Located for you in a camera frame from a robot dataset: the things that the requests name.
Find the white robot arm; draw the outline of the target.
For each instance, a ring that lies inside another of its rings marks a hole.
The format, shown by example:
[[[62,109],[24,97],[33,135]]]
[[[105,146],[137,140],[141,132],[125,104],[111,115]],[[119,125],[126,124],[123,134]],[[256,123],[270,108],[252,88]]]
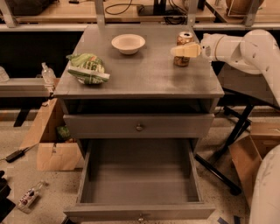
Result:
[[[248,74],[262,74],[280,104],[280,48],[268,31],[257,29],[242,37],[206,33],[198,44],[190,42],[173,47],[171,55],[202,56]],[[249,224],[280,224],[280,145],[271,149],[259,166]]]

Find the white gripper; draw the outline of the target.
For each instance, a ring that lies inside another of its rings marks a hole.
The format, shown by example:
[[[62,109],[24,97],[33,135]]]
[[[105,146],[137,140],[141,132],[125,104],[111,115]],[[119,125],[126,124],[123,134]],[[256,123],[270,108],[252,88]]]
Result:
[[[218,46],[223,38],[223,34],[204,33],[200,45],[195,42],[177,45],[171,49],[171,55],[196,58],[201,54],[208,61],[223,61],[224,56],[218,53]]]

